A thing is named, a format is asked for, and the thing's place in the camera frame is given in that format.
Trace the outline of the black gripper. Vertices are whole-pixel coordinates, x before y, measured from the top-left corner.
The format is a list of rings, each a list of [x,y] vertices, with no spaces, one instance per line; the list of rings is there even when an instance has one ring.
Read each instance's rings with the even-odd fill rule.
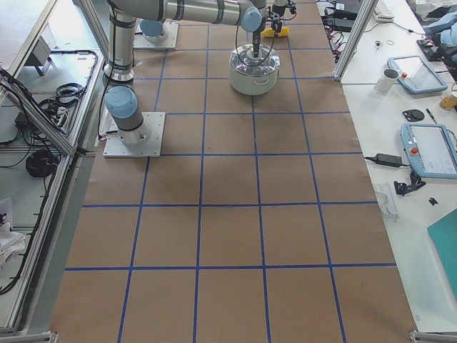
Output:
[[[273,11],[273,10],[268,10],[267,11],[267,22],[271,23],[271,30],[275,32],[276,34],[279,35],[281,33],[281,30],[283,28],[283,24],[281,23],[281,20],[284,16],[285,11]]]
[[[259,56],[259,44],[260,43],[261,43],[261,32],[259,30],[256,30],[254,33],[252,33],[253,58],[258,58],[258,56]]]

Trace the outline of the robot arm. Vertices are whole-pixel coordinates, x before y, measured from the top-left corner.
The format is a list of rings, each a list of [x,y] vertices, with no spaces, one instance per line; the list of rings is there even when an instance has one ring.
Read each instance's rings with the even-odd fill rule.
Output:
[[[119,140],[127,146],[149,140],[146,123],[131,86],[134,79],[134,39],[140,30],[142,42],[152,49],[173,44],[177,24],[165,20],[195,21],[207,24],[240,26],[256,36],[266,20],[258,1],[108,1],[110,35],[109,61],[105,68],[108,91],[105,106],[117,126]]]
[[[285,25],[285,22],[294,19],[296,15],[295,1],[273,1],[273,4],[268,8],[270,27],[263,32],[263,35],[267,37],[288,36],[289,28]]]

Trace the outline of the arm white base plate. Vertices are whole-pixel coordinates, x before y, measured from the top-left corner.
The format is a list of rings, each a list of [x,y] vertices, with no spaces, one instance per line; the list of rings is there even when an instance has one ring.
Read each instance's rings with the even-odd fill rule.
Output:
[[[133,131],[119,130],[111,120],[103,155],[106,158],[160,157],[165,112],[143,112],[143,124]]]
[[[141,19],[134,37],[134,48],[165,50],[175,49],[179,25],[174,22]]]

